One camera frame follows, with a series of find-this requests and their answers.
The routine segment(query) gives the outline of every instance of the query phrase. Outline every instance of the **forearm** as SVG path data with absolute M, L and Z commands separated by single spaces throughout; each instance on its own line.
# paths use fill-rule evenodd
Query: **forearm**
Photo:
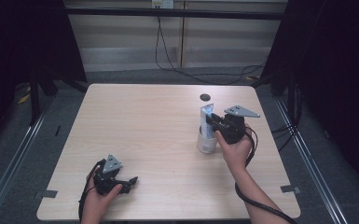
M 245 169 L 230 168 L 230 171 L 243 195 L 253 201 L 263 203 L 264 205 L 281 211 L 275 202 L 273 202 L 272 199 L 257 185 L 254 179 Z M 249 203 L 245 203 L 245 206 L 249 213 L 249 217 L 252 220 L 252 223 L 288 223 L 283 218 L 278 217 L 269 211 L 255 207 Z

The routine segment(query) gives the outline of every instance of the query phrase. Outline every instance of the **person's left hand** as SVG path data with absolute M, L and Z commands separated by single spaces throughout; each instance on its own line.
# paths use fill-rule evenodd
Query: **person's left hand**
M 94 186 L 93 177 L 98 171 L 99 167 L 95 168 L 92 178 L 90 179 L 87 191 L 89 193 L 86 196 L 86 201 L 83 207 L 82 224 L 97 224 L 103 219 L 106 214 L 109 204 L 116 198 L 120 192 L 122 185 L 116 185 L 107 195 L 100 195 Z

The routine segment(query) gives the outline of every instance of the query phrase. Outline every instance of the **gray carpet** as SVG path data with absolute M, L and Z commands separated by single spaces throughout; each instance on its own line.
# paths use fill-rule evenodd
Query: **gray carpet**
M 189 73 L 239 74 L 241 70 L 241 68 L 196 68 L 189 69 Z M 256 76 L 257 74 L 259 74 L 259 71 L 251 75 Z M 238 76 L 216 75 L 199 76 L 198 78 L 203 78 L 203 80 L 214 84 L 227 84 L 235 81 Z M 97 82 L 205 84 L 192 77 L 162 70 L 90 73 L 88 74 L 88 79 L 89 84 Z M 232 85 L 248 85 L 250 83 L 251 81 L 242 77 L 240 82 Z M 47 188 L 84 97 L 84 93 L 74 90 L 64 83 L 57 82 L 57 86 L 59 92 L 52 100 L 44 122 L 0 207 L 0 223 L 47 223 L 38 220 L 36 217 L 36 211 L 41 201 L 35 199 L 34 195 L 38 190 Z M 17 91 L 16 99 L 20 98 L 23 92 L 24 90 Z M 256 92 L 270 128 L 277 130 L 282 127 L 284 122 L 275 102 L 276 97 L 272 96 L 269 91 L 269 85 L 260 86 L 256 89 Z M 48 97 L 41 94 L 41 98 L 42 105 L 45 105 Z M 11 160 L 27 132 L 30 117 L 31 107 L 29 101 L 22 105 L 17 105 L 17 101 L 13 102 L 13 106 L 7 112 L 7 116 L 2 122 L 2 131 L 0 133 L 0 176 L 6 170 L 4 164 Z M 323 127 L 319 125 L 306 105 L 303 108 L 299 130 L 324 175 L 324 179 L 342 207 L 348 223 L 359 223 L 359 175 L 342 158 L 335 143 L 325 138 Z M 278 137 L 276 139 L 277 147 L 280 147 L 288 136 L 287 133 Z M 306 224 L 334 223 L 293 141 L 290 141 L 283 149 L 281 156 L 292 185 L 301 189 L 301 193 L 297 195 L 301 208 L 301 216 L 297 218 L 297 222 Z M 233 220 L 203 223 L 247 222 Z

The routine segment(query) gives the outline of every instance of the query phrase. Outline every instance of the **table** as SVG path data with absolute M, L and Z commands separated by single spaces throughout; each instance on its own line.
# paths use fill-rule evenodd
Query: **table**
M 207 93 L 210 102 L 200 95 Z M 92 166 L 113 154 L 123 167 L 117 179 L 139 176 L 130 194 L 119 195 L 108 220 L 249 218 L 234 190 L 220 146 L 197 149 L 200 107 L 214 103 L 215 114 L 242 105 L 260 118 L 245 118 L 259 146 L 248 170 L 290 217 L 300 210 L 255 90 L 239 86 L 92 84 L 62 150 L 49 190 L 37 211 L 42 220 L 77 220 L 78 200 Z

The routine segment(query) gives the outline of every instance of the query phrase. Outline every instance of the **person's right hand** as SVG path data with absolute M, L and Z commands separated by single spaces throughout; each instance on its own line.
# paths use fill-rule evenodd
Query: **person's right hand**
M 245 123 L 245 126 L 246 132 L 252 135 L 249 125 Z M 226 142 L 223 135 L 219 131 L 216 131 L 216 139 L 223 150 L 223 157 L 230 171 L 233 172 L 237 169 L 244 170 L 246 168 L 246 159 L 252 149 L 252 143 L 249 137 L 244 135 L 238 143 L 230 145 Z

